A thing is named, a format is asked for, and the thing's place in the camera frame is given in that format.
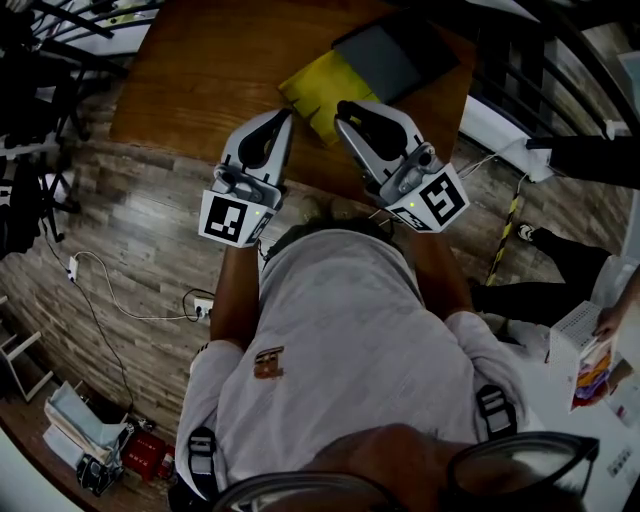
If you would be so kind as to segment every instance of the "white wall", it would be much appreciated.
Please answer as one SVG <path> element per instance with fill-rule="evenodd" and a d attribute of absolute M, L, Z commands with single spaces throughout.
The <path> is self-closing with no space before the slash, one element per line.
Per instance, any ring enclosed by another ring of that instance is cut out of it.
<path fill-rule="evenodd" d="M 0 429 L 0 510 L 82 512 L 56 489 Z"/>

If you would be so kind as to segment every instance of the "white cable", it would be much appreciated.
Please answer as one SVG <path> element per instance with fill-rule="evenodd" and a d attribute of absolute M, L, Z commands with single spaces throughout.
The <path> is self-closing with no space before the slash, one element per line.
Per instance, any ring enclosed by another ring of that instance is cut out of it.
<path fill-rule="evenodd" d="M 107 266 L 104 264 L 104 261 L 102 261 L 96 254 L 92 253 L 91 251 L 77 252 L 76 255 L 73 257 L 73 259 L 77 259 L 78 256 L 81 256 L 83 254 L 91 256 L 100 262 L 100 264 L 102 265 L 102 269 L 104 270 L 104 276 L 107 278 L 107 284 L 109 285 L 109 291 L 111 292 L 111 298 L 113 298 L 113 303 L 122 313 L 124 313 L 128 317 L 135 318 L 136 320 L 183 320 L 185 318 L 191 318 L 187 315 L 162 317 L 162 316 L 138 316 L 138 315 L 134 315 L 133 313 L 129 313 L 128 311 L 124 310 L 120 306 L 120 304 L 118 304 L 118 299 L 116 299 L 116 296 L 113 293 L 113 287 L 111 286 L 111 280 L 109 279 L 109 273 L 107 272 Z"/>
<path fill-rule="evenodd" d="M 461 180 L 464 180 L 466 178 L 468 178 L 469 176 L 471 176 L 474 172 L 476 172 L 480 167 L 482 167 L 485 163 L 487 163 L 489 160 L 493 160 L 494 158 L 498 157 L 498 156 L 502 156 L 502 154 L 509 148 L 511 148 L 511 146 L 513 146 L 516 142 L 524 142 L 526 139 L 526 137 L 523 137 L 521 139 L 515 139 L 512 140 L 509 144 L 507 144 L 505 147 L 503 147 L 502 149 L 496 151 L 495 153 L 488 155 L 486 157 L 484 157 L 482 160 L 480 160 L 479 162 L 476 162 L 474 164 L 469 164 L 467 165 L 464 169 L 462 169 L 459 173 L 458 176 L 460 176 Z"/>

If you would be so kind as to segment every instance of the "red object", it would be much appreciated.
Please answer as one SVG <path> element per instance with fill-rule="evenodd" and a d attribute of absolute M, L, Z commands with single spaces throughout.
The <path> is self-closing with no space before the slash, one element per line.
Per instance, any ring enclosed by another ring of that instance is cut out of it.
<path fill-rule="evenodd" d="M 168 444 L 164 450 L 164 457 L 162 458 L 162 462 L 158 464 L 156 475 L 158 475 L 163 480 L 169 480 L 169 478 L 171 478 L 171 475 L 173 474 L 173 460 L 175 458 L 176 449 L 174 446 Z"/>
<path fill-rule="evenodd" d="M 164 455 L 165 442 L 156 436 L 137 431 L 131 436 L 122 451 L 122 463 L 149 482 L 153 479 L 155 468 Z"/>

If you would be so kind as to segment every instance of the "yellow cloth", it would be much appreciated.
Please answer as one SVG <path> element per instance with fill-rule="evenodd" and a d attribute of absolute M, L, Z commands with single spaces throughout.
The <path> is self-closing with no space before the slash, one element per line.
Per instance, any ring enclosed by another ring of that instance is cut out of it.
<path fill-rule="evenodd" d="M 278 89 L 327 146 L 338 140 L 333 119 L 339 101 L 380 101 L 333 50 L 302 68 Z"/>

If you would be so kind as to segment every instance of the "another person's hand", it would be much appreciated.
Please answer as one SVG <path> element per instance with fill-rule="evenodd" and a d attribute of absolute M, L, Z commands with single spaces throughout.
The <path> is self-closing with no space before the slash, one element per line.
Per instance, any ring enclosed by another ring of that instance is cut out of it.
<path fill-rule="evenodd" d="M 598 317 L 598 326 L 593 331 L 598 336 L 598 341 L 606 341 L 613 336 L 622 323 L 623 315 L 616 308 L 605 308 Z"/>

